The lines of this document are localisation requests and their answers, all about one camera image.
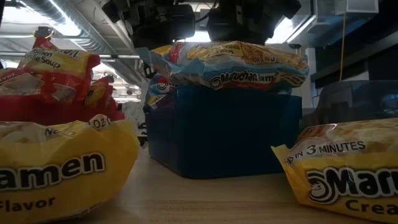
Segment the table surface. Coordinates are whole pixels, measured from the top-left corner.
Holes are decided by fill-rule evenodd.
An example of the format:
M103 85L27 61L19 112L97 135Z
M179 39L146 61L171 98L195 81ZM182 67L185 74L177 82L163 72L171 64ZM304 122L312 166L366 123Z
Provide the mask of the table surface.
M178 176L142 150L122 191L67 223L370 223L297 203L285 174L213 180Z

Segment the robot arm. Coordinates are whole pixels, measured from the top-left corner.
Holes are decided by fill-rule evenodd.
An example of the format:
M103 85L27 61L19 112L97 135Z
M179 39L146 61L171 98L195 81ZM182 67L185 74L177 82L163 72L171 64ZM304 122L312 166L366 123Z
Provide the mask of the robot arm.
M195 34L195 23L208 17L214 41L240 40L263 45L282 16L292 18L298 0L215 0L209 13L195 20L185 0L110 0L103 6L113 21L122 20L135 47L154 49Z

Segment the cable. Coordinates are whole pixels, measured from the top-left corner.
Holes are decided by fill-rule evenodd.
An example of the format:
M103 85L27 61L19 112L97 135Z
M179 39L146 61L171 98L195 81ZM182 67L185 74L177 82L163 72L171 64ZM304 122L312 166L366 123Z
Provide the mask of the cable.
M54 30L52 30L52 31L51 31L51 34L48 35L48 36L46 36L45 38L48 39L48 38L50 38L53 34L54 34Z
M199 2L198 5L197 5L197 7L195 8L195 12L198 10L198 7L199 7L199 5L200 5L201 3L206 4L206 5L210 8L210 11L211 11L212 9L214 9L214 8L216 7L216 5L217 5L217 0L214 1L213 7L210 7L209 4L207 4L207 3L205 3L205 2ZM207 17L209 17L210 11L207 12L206 15L204 15L202 18L199 18L198 20L196 20L195 23L204 21Z
M346 39L347 6L345 7L345 11L344 11L343 42L341 43L341 63L340 63L340 79L339 79L339 82L341 82L342 79L343 79L343 62L344 62L344 44L345 44L345 39Z

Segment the fluorescent light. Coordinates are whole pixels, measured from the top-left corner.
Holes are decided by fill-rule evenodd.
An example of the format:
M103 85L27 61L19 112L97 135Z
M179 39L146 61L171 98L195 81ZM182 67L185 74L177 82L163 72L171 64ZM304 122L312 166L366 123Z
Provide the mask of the fluorescent light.
M64 24L59 24L53 20L50 21L51 26L56 28L62 35L79 35L81 33L81 29L76 26L76 24L67 16L67 14L53 1L49 0L51 4L57 8L57 10L62 14L65 18Z
M312 16L302 27L300 27L300 29L298 31L296 31L288 40L287 42L290 43L291 41L293 41L299 34L301 34L301 32L304 31L305 28L307 28L317 17L316 16Z
M127 86L113 86L113 88L117 90L125 90L127 89Z
M116 59L101 59L101 62L116 62Z
M140 59L139 55L118 55L118 58Z
M111 55L99 55L100 58L112 58Z
M135 97L115 97L116 102L141 102L140 99Z
M274 36L266 41L266 44L283 44L292 35L293 22L286 18L275 28Z
M210 36L207 31L196 31L193 37L188 37L185 40L178 40L179 42L210 42Z
M115 71L114 68L111 68L111 67L107 66L106 64L104 64L102 62L99 65L95 66L93 68L93 71L94 72L99 72L99 73L111 72L112 74L116 74L116 71Z
M18 63L10 61L10 60L6 60L6 67L7 68L17 68L18 67Z
M17 24L48 24L46 18L25 7L5 7L2 19L3 24L7 24L8 22Z

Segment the blue plastic bin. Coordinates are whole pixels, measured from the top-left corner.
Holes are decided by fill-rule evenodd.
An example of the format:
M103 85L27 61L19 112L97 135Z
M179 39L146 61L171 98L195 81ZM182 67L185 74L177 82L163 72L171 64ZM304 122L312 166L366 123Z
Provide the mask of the blue plastic bin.
M283 172L270 146L293 146L302 99L180 86L146 112L149 154L192 179Z

